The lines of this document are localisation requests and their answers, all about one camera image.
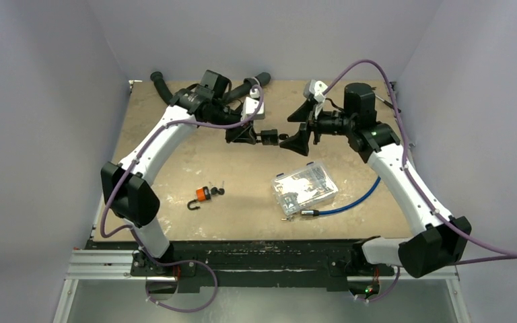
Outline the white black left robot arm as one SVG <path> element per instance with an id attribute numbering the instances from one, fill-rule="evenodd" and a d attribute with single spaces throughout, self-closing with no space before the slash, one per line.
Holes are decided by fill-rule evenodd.
<path id="1" fill-rule="evenodd" d="M 271 80 L 261 73 L 233 87 L 225 76 L 207 70 L 199 83 L 172 93 L 159 71 L 150 75 L 166 103 L 163 116 L 140 144 L 119 162 L 106 162 L 100 170 L 104 210 L 100 235 L 109 238 L 129 229 L 147 265 L 166 275 L 176 264 L 174 247 L 157 220 L 160 200 L 154 180 L 174 150 L 199 127 L 231 130 L 250 124 L 260 112 L 264 85 Z"/>

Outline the black padlock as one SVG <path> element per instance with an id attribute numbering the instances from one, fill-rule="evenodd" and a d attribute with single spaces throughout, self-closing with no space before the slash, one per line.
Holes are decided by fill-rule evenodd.
<path id="1" fill-rule="evenodd" d="M 279 133 L 277 129 L 263 130 L 257 134 L 257 142 L 262 145 L 279 145 Z"/>

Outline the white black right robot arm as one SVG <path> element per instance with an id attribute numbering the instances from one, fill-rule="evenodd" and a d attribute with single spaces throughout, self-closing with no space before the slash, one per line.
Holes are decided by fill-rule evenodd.
<path id="1" fill-rule="evenodd" d="M 376 97 L 370 85 L 346 85 L 343 107 L 337 111 L 323 109 L 328 89 L 321 81 L 306 84 L 305 102 L 288 117 L 288 121 L 299 123 L 299 130 L 280 146 L 307 156 L 309 142 L 319 143 L 322 135 L 346 137 L 350 148 L 387 186 L 413 234 L 406 239 L 366 239 L 351 255 L 353 269 L 366 274 L 377 264 L 395 265 L 420 278 L 455 265 L 467 245 L 465 237 L 472 231 L 469 220 L 453 216 L 403 156 L 395 131 L 377 119 Z"/>

